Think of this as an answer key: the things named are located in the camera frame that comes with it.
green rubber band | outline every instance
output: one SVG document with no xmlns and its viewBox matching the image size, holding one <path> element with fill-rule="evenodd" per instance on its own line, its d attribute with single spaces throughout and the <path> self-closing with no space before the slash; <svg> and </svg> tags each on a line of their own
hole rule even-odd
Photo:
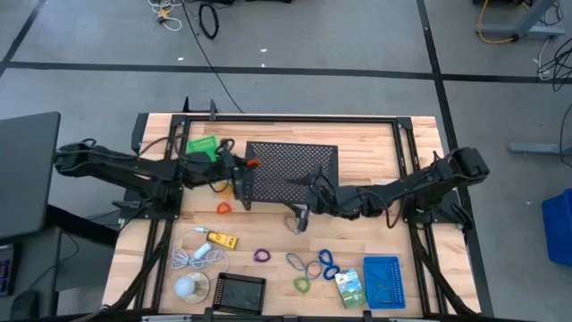
<svg viewBox="0 0 572 322">
<path fill-rule="evenodd" d="M 306 283 L 306 288 L 302 288 L 299 283 L 300 282 L 305 282 Z M 298 292 L 301 292 L 302 294 L 305 294 L 307 292 L 310 291 L 310 280 L 307 279 L 307 277 L 305 276 L 301 276 L 298 277 L 297 279 L 294 280 L 294 287 L 298 290 Z"/>
</svg>

blue bin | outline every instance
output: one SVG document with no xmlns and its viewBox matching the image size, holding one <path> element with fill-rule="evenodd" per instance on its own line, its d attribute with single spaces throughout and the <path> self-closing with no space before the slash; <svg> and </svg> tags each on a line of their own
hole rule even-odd
<svg viewBox="0 0 572 322">
<path fill-rule="evenodd" d="M 572 266 L 572 189 L 543 202 L 544 231 L 548 257 Z"/>
</svg>

purple rubber band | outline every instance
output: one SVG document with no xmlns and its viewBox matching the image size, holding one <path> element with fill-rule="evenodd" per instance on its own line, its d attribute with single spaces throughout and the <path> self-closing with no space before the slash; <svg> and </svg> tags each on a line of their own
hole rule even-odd
<svg viewBox="0 0 572 322">
<path fill-rule="evenodd" d="M 266 254 L 266 258 L 260 258 L 258 256 L 258 254 L 260 254 L 261 252 Z M 270 251 L 265 249 L 258 249 L 257 251 L 254 252 L 254 261 L 257 261 L 258 263 L 265 263 L 268 260 L 270 260 Z"/>
</svg>

yellow cable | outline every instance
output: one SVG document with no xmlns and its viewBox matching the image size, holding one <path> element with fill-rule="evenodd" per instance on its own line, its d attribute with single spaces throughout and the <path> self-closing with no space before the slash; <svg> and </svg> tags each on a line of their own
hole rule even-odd
<svg viewBox="0 0 572 322">
<path fill-rule="evenodd" d="M 488 5 L 488 4 L 489 4 L 489 0 L 484 0 L 483 10 L 481 10 L 481 15 L 479 15 L 479 24 L 477 26 L 477 29 L 479 31 L 479 37 L 481 38 L 481 40 L 483 42 L 485 42 L 487 44 L 500 45 L 500 44 L 508 44 L 508 43 L 512 42 L 513 41 L 512 38 L 506 38 L 504 40 L 489 40 L 483 36 L 483 32 L 481 31 L 481 26 L 483 25 L 484 10 L 486 9 L 486 5 Z"/>
</svg>

desk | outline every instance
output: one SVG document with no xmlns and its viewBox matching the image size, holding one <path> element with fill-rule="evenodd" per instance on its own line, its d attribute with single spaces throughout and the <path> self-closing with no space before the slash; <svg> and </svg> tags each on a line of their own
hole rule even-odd
<svg viewBox="0 0 572 322">
<path fill-rule="evenodd" d="M 171 114 L 150 114 L 141 147 L 166 136 L 171 123 Z M 433 117 L 411 117 L 413 133 L 421 167 L 433 162 L 433 151 L 442 156 L 441 140 Z M 191 122 L 189 139 L 215 135 L 220 138 L 233 138 L 236 141 L 233 152 L 244 157 L 246 142 L 277 141 L 289 143 L 337 145 L 339 149 L 340 185 L 372 184 L 389 182 L 400 178 L 400 168 L 396 157 L 395 139 L 390 125 L 381 123 L 326 123 L 324 120 L 311 123 L 297 122 Z M 405 162 L 411 169 L 411 159 L 405 135 L 401 136 L 405 151 Z M 153 146 L 144 157 L 160 159 L 164 155 L 164 145 Z M 416 284 L 413 255 L 408 227 L 399 223 L 389 230 L 384 216 L 362 217 L 356 221 L 331 216 L 311 216 L 308 229 L 302 235 L 294 235 L 283 224 L 283 218 L 291 214 L 285 206 L 277 204 L 253 203 L 251 211 L 243 209 L 238 201 L 231 201 L 233 212 L 227 216 L 216 214 L 216 206 L 222 202 L 220 195 L 208 187 L 185 190 L 181 206 L 181 216 L 174 222 L 172 240 L 179 233 L 194 226 L 204 226 L 216 232 L 229 233 L 239 238 L 236 250 L 226 251 L 230 259 L 230 273 L 266 278 L 264 315 L 298 316 L 362 316 L 367 309 L 364 305 L 354 309 L 344 309 L 341 297 L 333 281 L 318 278 L 312 282 L 310 292 L 300 294 L 292 285 L 299 272 L 288 266 L 285 254 L 298 253 L 309 261 L 323 248 L 332 251 L 336 264 L 342 269 L 354 267 L 363 283 L 362 265 L 364 256 L 394 255 L 400 258 L 407 307 L 401 310 L 374 310 L 374 316 L 420 317 L 422 310 Z M 391 217 L 396 215 L 399 202 L 391 207 Z M 103 303 L 112 304 L 129 286 L 139 271 L 145 249 L 149 221 L 133 220 L 123 229 L 117 242 L 111 265 Z M 480 310 L 476 297 L 475 283 L 463 241 L 463 233 L 455 225 L 433 225 L 434 239 L 442 272 L 467 306 Z M 182 239 L 182 247 L 192 253 L 205 241 L 201 233 L 188 233 Z M 267 263 L 253 261 L 253 252 L 266 248 L 272 253 Z M 204 270 L 214 276 L 224 268 L 224 263 L 213 264 Z M 172 292 L 174 281 L 192 271 L 190 267 L 181 270 L 170 269 L 167 261 L 164 285 L 159 311 L 161 313 L 202 314 L 205 307 L 212 305 L 213 293 L 198 305 L 189 305 L 176 298 Z M 433 311 L 436 311 L 435 291 L 428 274 L 427 286 Z M 147 282 L 144 307 L 151 302 L 155 281 L 152 272 Z"/>
</svg>

